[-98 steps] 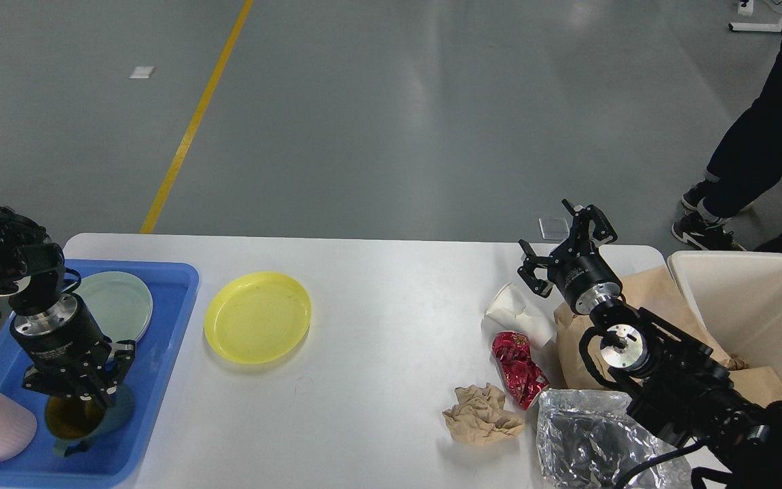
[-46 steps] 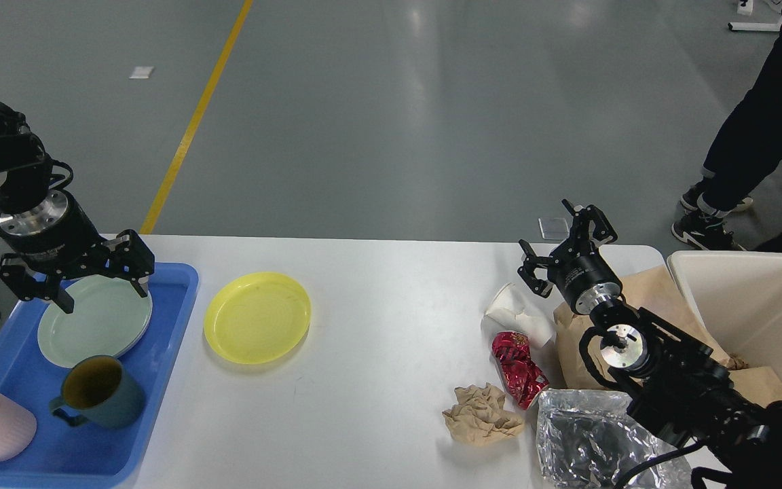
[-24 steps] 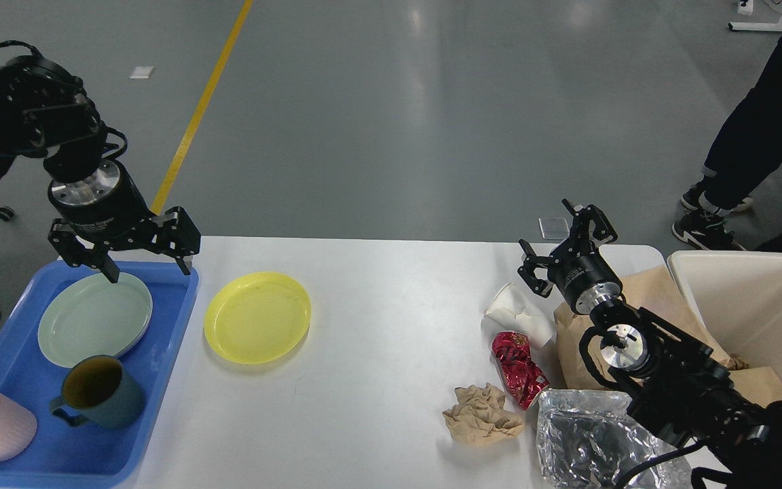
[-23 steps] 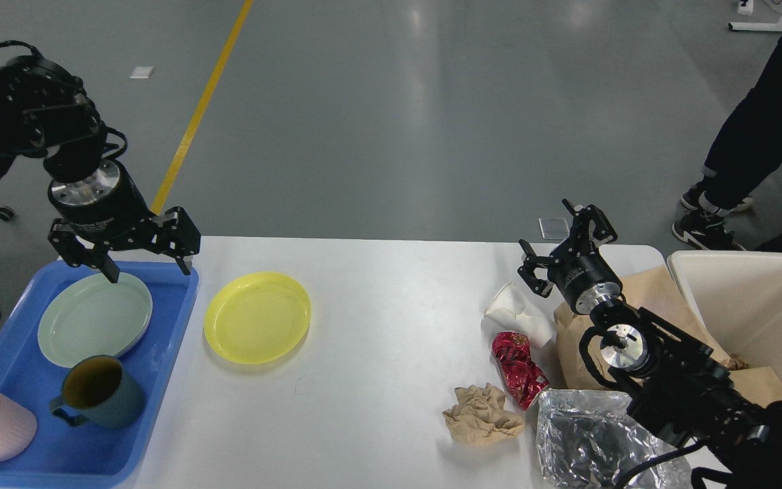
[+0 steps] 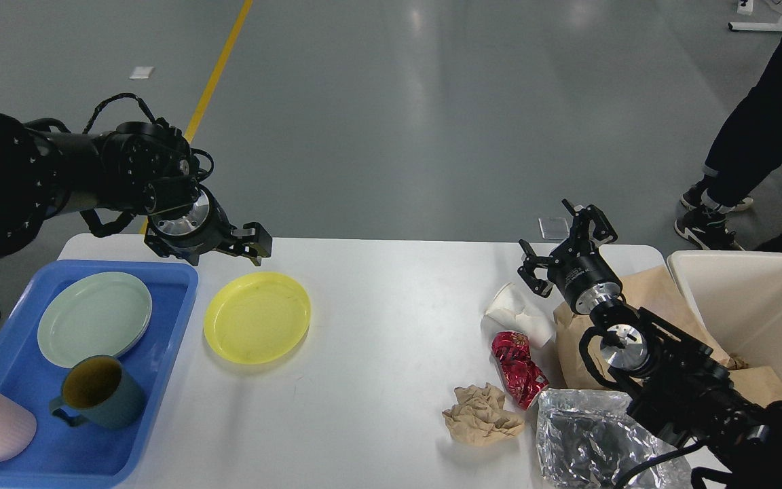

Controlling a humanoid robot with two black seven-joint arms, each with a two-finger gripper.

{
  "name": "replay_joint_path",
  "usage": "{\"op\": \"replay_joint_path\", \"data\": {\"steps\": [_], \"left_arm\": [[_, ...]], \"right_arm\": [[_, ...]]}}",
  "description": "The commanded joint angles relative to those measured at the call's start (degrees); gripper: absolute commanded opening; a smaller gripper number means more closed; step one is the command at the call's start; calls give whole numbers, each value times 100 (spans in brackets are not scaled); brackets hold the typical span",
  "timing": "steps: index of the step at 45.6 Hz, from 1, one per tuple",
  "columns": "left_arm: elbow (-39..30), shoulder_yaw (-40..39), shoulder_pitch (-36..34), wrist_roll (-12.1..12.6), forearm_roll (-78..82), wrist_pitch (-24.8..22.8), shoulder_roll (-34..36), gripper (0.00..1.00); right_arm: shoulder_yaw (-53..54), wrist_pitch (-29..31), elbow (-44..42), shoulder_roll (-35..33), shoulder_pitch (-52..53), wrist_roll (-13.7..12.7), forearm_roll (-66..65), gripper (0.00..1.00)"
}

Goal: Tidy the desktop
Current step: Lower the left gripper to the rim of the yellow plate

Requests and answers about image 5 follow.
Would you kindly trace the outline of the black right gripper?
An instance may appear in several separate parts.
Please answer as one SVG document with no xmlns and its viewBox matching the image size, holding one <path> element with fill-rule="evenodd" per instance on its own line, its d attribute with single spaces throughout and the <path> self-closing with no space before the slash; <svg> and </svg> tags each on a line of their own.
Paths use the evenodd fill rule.
<svg viewBox="0 0 782 489">
<path fill-rule="evenodd" d="M 562 247 L 540 256 L 530 242 L 519 240 L 523 259 L 517 272 L 535 295 L 549 297 L 554 285 L 572 312 L 589 315 L 600 304 L 620 302 L 622 283 L 598 251 L 616 242 L 618 233 L 595 205 L 574 206 L 567 199 L 562 204 L 573 217 Z M 538 278 L 537 269 L 547 270 L 548 280 Z"/>
</svg>

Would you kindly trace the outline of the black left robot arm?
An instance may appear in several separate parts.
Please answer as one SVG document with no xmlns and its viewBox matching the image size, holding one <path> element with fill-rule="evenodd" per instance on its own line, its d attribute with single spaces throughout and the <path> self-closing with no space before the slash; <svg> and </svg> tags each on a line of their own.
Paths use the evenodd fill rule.
<svg viewBox="0 0 782 489">
<path fill-rule="evenodd" d="M 230 224 L 205 186 L 207 151 L 155 117 L 143 99 L 143 122 L 93 135 L 60 120 L 20 122 L 0 113 L 0 259 L 27 247 L 53 217 L 78 213 L 93 236 L 123 232 L 146 217 L 144 242 L 159 257 L 194 266 L 217 251 L 260 264 L 272 236 L 257 222 Z"/>
</svg>

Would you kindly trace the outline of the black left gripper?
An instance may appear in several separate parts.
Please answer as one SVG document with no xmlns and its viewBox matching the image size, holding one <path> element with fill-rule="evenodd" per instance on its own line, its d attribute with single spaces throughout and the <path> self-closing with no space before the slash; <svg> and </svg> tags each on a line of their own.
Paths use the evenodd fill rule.
<svg viewBox="0 0 782 489">
<path fill-rule="evenodd" d="M 260 223 L 231 226 L 213 194 L 203 185 L 198 189 L 198 199 L 181 216 L 149 218 L 144 244 L 156 256 L 174 257 L 195 267 L 200 257 L 211 251 L 245 257 L 254 266 L 271 257 L 273 238 Z"/>
</svg>

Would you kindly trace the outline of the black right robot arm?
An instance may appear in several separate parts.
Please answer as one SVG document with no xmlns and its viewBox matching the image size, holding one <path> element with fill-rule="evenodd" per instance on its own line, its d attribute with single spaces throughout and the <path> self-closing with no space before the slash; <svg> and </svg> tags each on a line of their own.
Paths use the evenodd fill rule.
<svg viewBox="0 0 782 489">
<path fill-rule="evenodd" d="M 761 407 L 735 390 L 713 350 L 660 316 L 635 308 L 622 282 L 599 253 L 617 241 L 606 215 L 595 205 L 562 204 L 573 217 L 568 237 L 549 255 L 524 252 L 518 273 L 537 296 L 559 290 L 574 313 L 592 325 L 578 342 L 589 374 L 631 397 L 627 414 L 674 450 L 624 473 L 624 488 L 655 465 L 708 448 L 726 468 L 696 467 L 694 488 L 708 480 L 727 488 L 782 488 L 782 401 Z"/>
</svg>

